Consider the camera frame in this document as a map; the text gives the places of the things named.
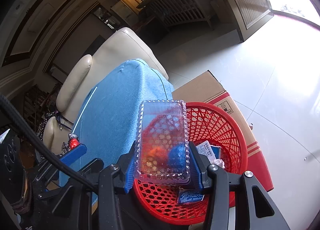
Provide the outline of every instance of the blue ball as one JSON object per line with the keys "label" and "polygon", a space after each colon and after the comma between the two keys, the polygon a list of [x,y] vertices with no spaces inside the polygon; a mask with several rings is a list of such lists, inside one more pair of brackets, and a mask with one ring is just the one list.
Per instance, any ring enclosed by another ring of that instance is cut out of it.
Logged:
{"label": "blue ball", "polygon": [[182,143],[174,146],[169,152],[168,166],[173,173],[183,173],[186,170],[186,153]]}

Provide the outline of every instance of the printed symbol on cardboard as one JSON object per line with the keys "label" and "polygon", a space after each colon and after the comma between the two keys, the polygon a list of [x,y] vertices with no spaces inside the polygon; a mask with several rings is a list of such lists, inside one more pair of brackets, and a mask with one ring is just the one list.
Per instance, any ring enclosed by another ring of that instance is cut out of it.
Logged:
{"label": "printed symbol on cardboard", "polygon": [[230,105],[228,104],[228,101],[224,101],[221,104],[218,105],[219,108],[223,109],[225,112],[227,112],[228,114],[233,113],[232,108],[230,107]]}

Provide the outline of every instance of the cardboard flap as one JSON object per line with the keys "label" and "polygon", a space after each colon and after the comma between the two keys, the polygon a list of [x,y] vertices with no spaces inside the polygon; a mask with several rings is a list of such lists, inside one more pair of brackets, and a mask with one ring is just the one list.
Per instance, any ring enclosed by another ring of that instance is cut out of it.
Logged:
{"label": "cardboard flap", "polygon": [[208,102],[223,92],[225,92],[223,86],[207,70],[173,91],[172,97],[176,100],[182,99],[185,102]]}

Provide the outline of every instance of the transparent plastic box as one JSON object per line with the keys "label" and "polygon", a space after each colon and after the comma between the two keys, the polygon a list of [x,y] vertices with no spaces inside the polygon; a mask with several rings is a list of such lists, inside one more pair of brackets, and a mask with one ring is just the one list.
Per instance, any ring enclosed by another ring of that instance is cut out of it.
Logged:
{"label": "transparent plastic box", "polygon": [[140,105],[134,177],[159,185],[183,185],[190,179],[186,103],[148,100]]}

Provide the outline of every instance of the blue gripper pad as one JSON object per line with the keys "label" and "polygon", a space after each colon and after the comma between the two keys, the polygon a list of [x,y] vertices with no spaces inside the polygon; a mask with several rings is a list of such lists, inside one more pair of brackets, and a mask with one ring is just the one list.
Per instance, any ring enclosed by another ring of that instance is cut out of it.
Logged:
{"label": "blue gripper pad", "polygon": [[77,147],[73,148],[71,151],[62,156],[60,161],[62,161],[65,165],[70,166],[86,152],[87,147],[84,144],[79,144]]}
{"label": "blue gripper pad", "polygon": [[130,189],[133,186],[133,182],[134,182],[134,177],[133,177],[133,170],[134,170],[134,157],[132,157],[129,167],[128,167],[128,171],[127,171],[127,175],[125,177],[125,184],[124,184],[124,191],[128,194]]}
{"label": "blue gripper pad", "polygon": [[193,187],[196,190],[203,190],[203,185],[202,185],[202,178],[201,178],[201,173],[200,170],[196,164],[195,158],[193,156],[192,151],[190,151],[190,176],[193,181]]}

